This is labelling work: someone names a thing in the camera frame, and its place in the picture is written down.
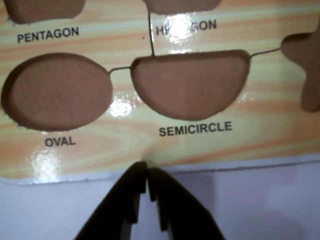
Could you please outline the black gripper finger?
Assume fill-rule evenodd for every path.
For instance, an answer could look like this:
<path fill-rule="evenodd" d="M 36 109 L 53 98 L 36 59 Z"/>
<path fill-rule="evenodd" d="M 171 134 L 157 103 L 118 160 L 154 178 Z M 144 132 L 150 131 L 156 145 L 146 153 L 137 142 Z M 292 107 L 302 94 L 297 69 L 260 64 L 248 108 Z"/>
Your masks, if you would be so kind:
<path fill-rule="evenodd" d="M 131 165 L 79 231 L 76 240 L 129 240 L 138 222 L 140 195 L 146 192 L 147 163 Z"/>
<path fill-rule="evenodd" d="M 211 213 L 182 184 L 160 168 L 147 170 L 150 200 L 157 203 L 160 229 L 170 240 L 223 240 Z"/>

